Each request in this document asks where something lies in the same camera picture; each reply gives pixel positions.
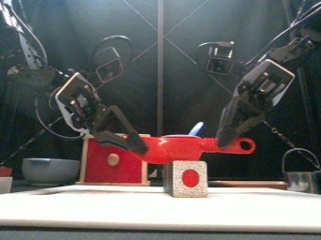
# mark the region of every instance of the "red circle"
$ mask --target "red circle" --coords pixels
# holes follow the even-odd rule
[[[182,174],[182,181],[186,187],[194,188],[199,182],[198,172],[192,169],[187,169]]]

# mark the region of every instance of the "table surface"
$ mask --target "table surface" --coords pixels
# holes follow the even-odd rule
[[[172,198],[162,187],[72,185],[0,195],[0,226],[154,231],[321,233],[321,196],[210,187]]]

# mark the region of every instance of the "red box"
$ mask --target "red box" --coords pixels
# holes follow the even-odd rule
[[[80,184],[148,185],[148,164],[115,146],[84,138]]]

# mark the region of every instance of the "gray bowl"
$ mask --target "gray bowl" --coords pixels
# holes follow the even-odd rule
[[[24,158],[23,175],[33,186],[59,186],[75,180],[80,161],[56,158]]]

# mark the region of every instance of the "black backdrop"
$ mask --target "black backdrop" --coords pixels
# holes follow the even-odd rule
[[[196,122],[203,121],[206,129],[202,137],[214,137],[221,112],[239,78],[234,74],[222,78],[204,73],[194,64],[195,48],[209,41],[234,41],[234,56],[249,61],[287,27],[286,2],[33,0],[23,1],[23,4],[33,32],[48,52],[49,65],[57,69],[81,70],[102,38],[123,35],[131,39],[134,62],[126,73],[99,88],[99,96],[107,105],[118,105],[140,133],[152,136],[184,134]],[[12,152],[40,129],[28,94],[20,97],[17,117],[1,155]],[[159,103],[162,118],[158,116]],[[52,116],[45,110],[45,103],[43,108],[49,122]],[[267,122],[298,147],[317,149],[299,81],[293,82],[281,103],[267,115]],[[257,151],[250,156],[204,154],[202,159],[209,162],[210,177],[278,179],[282,176],[281,158],[289,147],[263,124],[243,135],[254,139]],[[81,142],[64,142],[49,135],[41,137],[13,161],[17,177],[24,157],[80,159]],[[294,159],[290,168],[311,169],[302,159]]]

